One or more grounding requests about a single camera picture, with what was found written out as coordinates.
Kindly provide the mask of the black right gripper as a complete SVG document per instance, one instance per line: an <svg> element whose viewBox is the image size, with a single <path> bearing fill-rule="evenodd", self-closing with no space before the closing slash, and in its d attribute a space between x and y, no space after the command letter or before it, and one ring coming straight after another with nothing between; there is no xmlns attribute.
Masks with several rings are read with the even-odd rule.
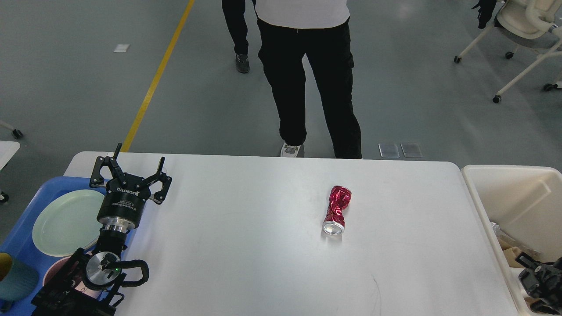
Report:
<svg viewBox="0 0 562 316"><path fill-rule="evenodd" d="M521 252L515 261L524 266L519 280L525 292L536 302L530 304L533 312L546 314L562 313L562 258L555 262L534 260L532 256Z"/></svg>

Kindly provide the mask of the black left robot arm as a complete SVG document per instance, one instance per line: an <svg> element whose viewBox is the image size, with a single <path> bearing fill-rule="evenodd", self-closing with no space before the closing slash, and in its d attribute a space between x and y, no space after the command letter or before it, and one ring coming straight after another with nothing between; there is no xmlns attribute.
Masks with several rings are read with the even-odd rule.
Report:
<svg viewBox="0 0 562 316"><path fill-rule="evenodd" d="M126 173L118 164L122 144L112 156L99 156L90 187L105 189L97 215L101 224L96 246L88 254L79 248L32 298L34 316L112 316L124 300L120 288L142 286L149 280L144 260L123 260L126 239L139 227L146 202L163 203L173 179L160 158L149 177Z"/></svg>

